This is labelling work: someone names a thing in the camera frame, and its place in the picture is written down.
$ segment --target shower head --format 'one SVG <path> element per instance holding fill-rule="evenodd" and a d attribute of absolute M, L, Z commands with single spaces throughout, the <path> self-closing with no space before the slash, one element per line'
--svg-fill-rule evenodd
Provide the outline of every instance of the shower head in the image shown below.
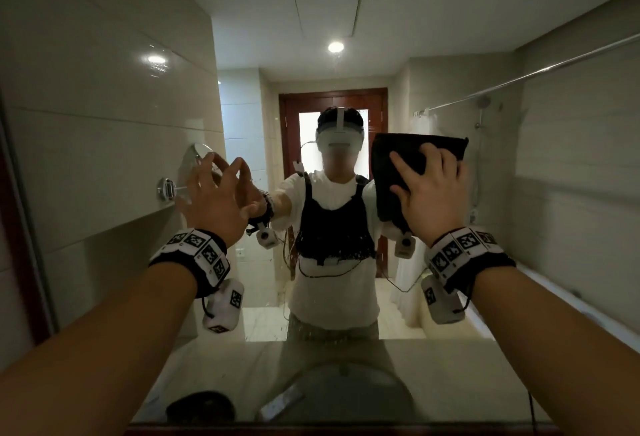
<path fill-rule="evenodd" d="M 491 105 L 491 98 L 488 95 L 482 95 L 476 100 L 477 108 L 487 108 Z"/>

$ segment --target person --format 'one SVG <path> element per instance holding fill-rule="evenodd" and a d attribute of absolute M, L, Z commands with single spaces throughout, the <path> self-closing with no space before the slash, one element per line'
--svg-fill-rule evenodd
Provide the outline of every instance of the person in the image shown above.
<path fill-rule="evenodd" d="M 421 150 L 427 157 L 421 174 L 392 154 L 408 186 L 393 190 L 412 231 L 432 246 L 464 224 L 467 168 L 431 144 Z M 244 205 L 236 195 L 241 159 L 223 173 L 218 188 L 212 160 L 208 155 L 191 173 L 191 204 L 178 207 L 188 225 L 231 246 L 257 204 Z M 168 358 L 197 290 L 190 270 L 159 262 L 15 362 L 0 375 L 3 434 L 121 435 Z M 562 431 L 640 434 L 638 353 L 512 267 L 481 271 L 473 302 Z"/>
<path fill-rule="evenodd" d="M 346 137 L 336 146 L 339 123 Z M 292 174 L 270 196 L 241 182 L 239 197 L 259 206 L 254 225 L 293 226 L 298 261 L 287 340 L 377 339 L 376 243 L 384 226 L 374 182 L 355 173 L 363 119 L 354 108 L 329 107 L 318 117 L 316 138 L 322 171 Z M 214 161 L 227 167 L 220 156 Z"/>

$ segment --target frosted glass window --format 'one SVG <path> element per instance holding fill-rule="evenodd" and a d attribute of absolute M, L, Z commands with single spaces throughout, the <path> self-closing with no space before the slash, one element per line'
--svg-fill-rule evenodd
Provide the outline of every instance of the frosted glass window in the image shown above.
<path fill-rule="evenodd" d="M 356 174 L 369 178 L 369 110 L 358 111 L 364 121 L 364 142 L 356 161 Z M 322 156 L 316 146 L 316 128 L 320 112 L 300 112 L 300 157 L 305 171 L 322 170 Z"/>

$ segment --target black chest harness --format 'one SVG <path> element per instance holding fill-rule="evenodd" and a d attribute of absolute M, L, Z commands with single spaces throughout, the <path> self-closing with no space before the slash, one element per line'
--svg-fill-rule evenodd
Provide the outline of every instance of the black chest harness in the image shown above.
<path fill-rule="evenodd" d="M 305 206 L 296 237 L 298 253 L 307 259 L 316 259 L 318 266 L 334 257 L 338 261 L 375 258 L 376 248 L 369 234 L 367 210 L 362 191 L 369 180 L 356 175 L 356 193 L 336 210 L 325 210 L 312 196 L 311 179 L 305 177 Z"/>

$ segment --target recessed light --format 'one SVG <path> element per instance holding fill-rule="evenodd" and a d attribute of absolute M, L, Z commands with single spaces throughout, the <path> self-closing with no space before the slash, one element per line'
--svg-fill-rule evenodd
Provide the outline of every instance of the recessed light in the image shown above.
<path fill-rule="evenodd" d="M 344 50 L 344 43 L 340 41 L 334 41 L 329 44 L 329 51 L 332 53 L 340 53 Z"/>
<path fill-rule="evenodd" d="M 161 57 L 160 55 L 149 55 L 147 57 L 147 61 L 149 63 L 163 64 L 166 63 L 166 58 Z"/>

